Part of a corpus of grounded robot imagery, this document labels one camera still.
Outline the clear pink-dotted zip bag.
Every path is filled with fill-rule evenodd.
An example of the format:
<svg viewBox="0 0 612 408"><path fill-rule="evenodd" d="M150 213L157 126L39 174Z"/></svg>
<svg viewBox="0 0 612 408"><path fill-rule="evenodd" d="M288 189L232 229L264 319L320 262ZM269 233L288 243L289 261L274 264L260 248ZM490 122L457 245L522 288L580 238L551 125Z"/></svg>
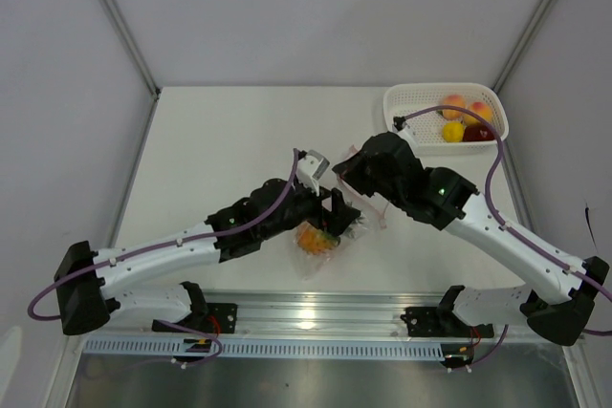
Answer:
<svg viewBox="0 0 612 408"><path fill-rule="evenodd" d="M340 173L334 179L332 196L322 203L323 215L301 223L294 232L295 270L304 280L316 277L365 234L387 229L387 201L359 194Z"/></svg>

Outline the orange toy pineapple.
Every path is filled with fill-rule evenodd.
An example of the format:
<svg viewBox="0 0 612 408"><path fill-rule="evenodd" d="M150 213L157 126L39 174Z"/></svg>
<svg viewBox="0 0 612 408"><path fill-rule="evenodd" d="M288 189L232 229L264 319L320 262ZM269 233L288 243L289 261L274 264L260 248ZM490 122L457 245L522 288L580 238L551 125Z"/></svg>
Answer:
<svg viewBox="0 0 612 408"><path fill-rule="evenodd" d="M362 237L367 229L363 217L351 223L339 236L333 236L326 229L318 229L311 223L304 222L295 231L295 244L306 254L327 256L345 250Z"/></svg>

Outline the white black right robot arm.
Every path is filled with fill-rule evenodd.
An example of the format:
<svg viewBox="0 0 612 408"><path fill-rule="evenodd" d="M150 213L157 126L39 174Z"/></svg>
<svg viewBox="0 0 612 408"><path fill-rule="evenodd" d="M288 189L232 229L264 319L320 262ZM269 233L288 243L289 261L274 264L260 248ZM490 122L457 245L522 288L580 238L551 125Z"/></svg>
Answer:
<svg viewBox="0 0 612 408"><path fill-rule="evenodd" d="M569 347L586 332L597 287L609 270L602 259L563 254L527 228L495 218L473 183L449 168L423 166L409 142L391 132L371 137L333 171L357 193L380 195L414 221L474 245L522 280L514 288L450 287L435 309L444 333L526 326Z"/></svg>

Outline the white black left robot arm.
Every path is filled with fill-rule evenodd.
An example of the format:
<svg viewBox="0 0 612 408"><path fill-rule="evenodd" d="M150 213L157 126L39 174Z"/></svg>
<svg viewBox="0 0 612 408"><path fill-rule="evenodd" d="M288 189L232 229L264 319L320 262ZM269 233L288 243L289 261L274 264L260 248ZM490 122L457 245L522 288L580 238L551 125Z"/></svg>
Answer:
<svg viewBox="0 0 612 408"><path fill-rule="evenodd" d="M297 181L272 179L167 241L98 251L86 241L75 243L54 277L62 331L68 336L96 331L128 311L120 296L131 286L252 254L264 242L302 225L321 232L327 249L333 249L360 218L360 211L336 188L315 192Z"/></svg>

